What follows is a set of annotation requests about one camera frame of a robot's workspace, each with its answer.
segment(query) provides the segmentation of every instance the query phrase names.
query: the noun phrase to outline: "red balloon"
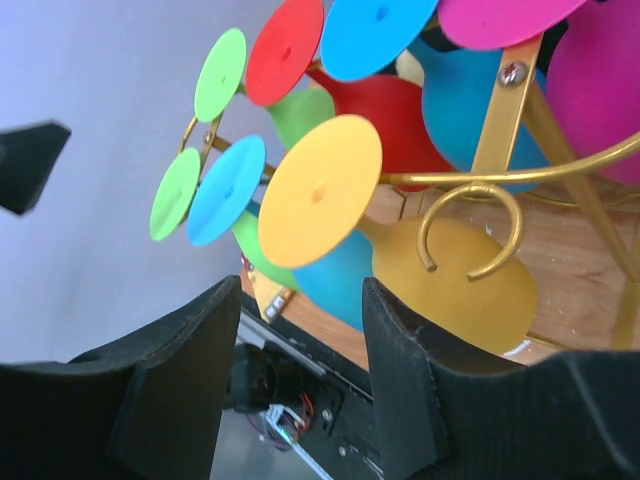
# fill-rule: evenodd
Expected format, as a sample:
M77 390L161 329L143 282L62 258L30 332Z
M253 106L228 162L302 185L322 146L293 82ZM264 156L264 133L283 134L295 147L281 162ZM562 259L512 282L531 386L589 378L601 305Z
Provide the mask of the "red balloon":
M392 75L342 83L320 69L307 72L333 97L336 115L369 120L382 142L383 173L449 172L452 167L431 143L422 120L422 89ZM426 187L399 187L416 192Z

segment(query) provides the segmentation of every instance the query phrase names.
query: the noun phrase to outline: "screw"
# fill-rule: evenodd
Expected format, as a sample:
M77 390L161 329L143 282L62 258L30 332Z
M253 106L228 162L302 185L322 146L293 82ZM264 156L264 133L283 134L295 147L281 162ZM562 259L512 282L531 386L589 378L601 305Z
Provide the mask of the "screw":
M498 82L505 87L517 87L524 82L528 70L522 62L509 62L500 69Z

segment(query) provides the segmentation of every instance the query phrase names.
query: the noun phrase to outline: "red disc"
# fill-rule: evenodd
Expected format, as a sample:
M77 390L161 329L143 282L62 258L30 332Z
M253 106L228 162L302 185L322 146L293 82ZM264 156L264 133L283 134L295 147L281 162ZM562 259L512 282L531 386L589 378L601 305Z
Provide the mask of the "red disc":
M320 44L322 0L286 0L264 26L247 67L247 95L269 106L293 90Z

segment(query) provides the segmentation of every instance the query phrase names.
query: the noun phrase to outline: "pink disc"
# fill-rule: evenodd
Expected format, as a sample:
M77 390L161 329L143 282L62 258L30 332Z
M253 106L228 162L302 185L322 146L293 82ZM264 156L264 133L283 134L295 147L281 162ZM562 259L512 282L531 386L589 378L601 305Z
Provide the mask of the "pink disc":
M564 20L587 0L440 0L438 20L452 42L495 50L524 42Z

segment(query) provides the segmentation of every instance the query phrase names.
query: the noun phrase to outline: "pink balloon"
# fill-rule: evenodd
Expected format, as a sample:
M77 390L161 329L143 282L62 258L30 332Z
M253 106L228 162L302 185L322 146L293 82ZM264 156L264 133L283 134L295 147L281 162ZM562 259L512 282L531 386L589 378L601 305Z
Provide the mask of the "pink balloon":
M547 99L580 157L640 131L640 0L588 1L569 17L547 77ZM640 185L640 154L600 172Z
M497 50L535 37L586 1L440 0L438 20L453 43L471 50Z

